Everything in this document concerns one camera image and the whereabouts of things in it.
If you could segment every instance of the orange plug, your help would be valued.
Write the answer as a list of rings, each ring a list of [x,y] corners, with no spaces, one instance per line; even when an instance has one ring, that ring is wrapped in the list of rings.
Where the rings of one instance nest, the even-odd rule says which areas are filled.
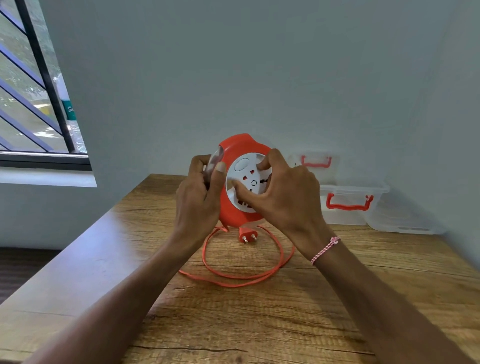
[[[241,243],[251,243],[257,240],[258,232],[249,228],[239,228],[239,241]]]

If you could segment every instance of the hand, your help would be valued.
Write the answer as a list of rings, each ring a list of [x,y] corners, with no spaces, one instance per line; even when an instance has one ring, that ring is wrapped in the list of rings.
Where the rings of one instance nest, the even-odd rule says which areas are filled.
[[[257,168],[272,174],[263,194],[232,181],[238,199],[245,201],[284,233],[307,259],[312,259],[334,236],[322,216],[320,184],[305,166],[290,168],[277,149],[271,149]]]
[[[187,178],[177,189],[174,234],[187,239],[198,249],[218,222],[220,192],[225,184],[226,166],[217,163],[207,187],[202,174],[209,155],[192,158]]]

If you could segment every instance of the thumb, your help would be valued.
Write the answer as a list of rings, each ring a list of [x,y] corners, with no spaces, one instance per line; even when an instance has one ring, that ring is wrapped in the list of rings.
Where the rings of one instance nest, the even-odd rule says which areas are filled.
[[[245,185],[243,185],[240,181],[232,180],[232,184],[237,192],[237,198],[252,206],[255,211],[258,211],[257,207],[262,205],[259,204],[259,200],[262,199],[261,195],[254,194],[252,191],[249,191],[248,188],[245,187]]]
[[[225,178],[227,177],[226,173],[227,166],[225,162],[218,162],[215,166],[215,170],[210,177],[210,187],[207,192],[205,200],[210,200],[211,202],[216,201],[220,203],[220,193],[225,184]]]

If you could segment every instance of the right hand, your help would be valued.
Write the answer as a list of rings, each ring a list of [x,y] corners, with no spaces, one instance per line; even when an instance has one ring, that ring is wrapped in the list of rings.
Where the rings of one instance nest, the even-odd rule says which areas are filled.
[[[257,165],[272,168],[263,194],[250,192],[232,181],[237,198],[253,207],[284,233],[307,259],[312,259],[334,236],[322,216],[320,184],[305,166],[290,168],[278,149],[271,149]]]

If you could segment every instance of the red handle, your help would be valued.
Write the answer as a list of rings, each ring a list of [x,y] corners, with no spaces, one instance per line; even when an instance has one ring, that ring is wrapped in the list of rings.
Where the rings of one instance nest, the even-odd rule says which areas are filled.
[[[332,200],[332,197],[334,194],[328,194],[327,195],[327,208],[339,208],[340,210],[346,210],[346,211],[353,211],[353,210],[362,210],[362,211],[367,211],[370,207],[370,203],[373,201],[373,195],[365,196],[367,201],[365,201],[365,205],[342,205],[342,204],[331,204],[330,201]]]
[[[305,163],[305,156],[301,156],[301,165],[306,166],[306,167],[322,167],[322,168],[328,168],[330,167],[330,164],[332,164],[332,157],[328,157],[328,162],[327,163]]]

